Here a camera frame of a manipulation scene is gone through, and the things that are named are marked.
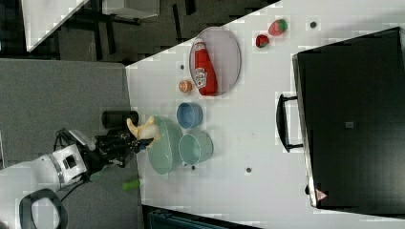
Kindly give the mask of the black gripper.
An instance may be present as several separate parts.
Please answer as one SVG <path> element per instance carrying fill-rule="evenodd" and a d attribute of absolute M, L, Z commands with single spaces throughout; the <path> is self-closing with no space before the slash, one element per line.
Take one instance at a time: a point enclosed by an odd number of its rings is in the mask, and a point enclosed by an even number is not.
<path fill-rule="evenodd" d="M 91 145 L 82 146 L 80 153 L 89 174 L 100 172 L 107 165 L 124 168 L 133 152 L 145 150 L 153 138 L 135 140 L 128 133 L 97 135 Z"/>

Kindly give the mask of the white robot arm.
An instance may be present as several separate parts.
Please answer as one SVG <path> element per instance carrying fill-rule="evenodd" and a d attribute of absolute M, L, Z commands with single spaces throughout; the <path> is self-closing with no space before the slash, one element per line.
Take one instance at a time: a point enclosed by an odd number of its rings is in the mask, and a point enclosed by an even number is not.
<path fill-rule="evenodd" d="M 52 152 L 1 170 L 1 229 L 68 229 L 69 217 L 122 205 L 141 185 L 140 144 L 128 134 L 59 131 Z"/>

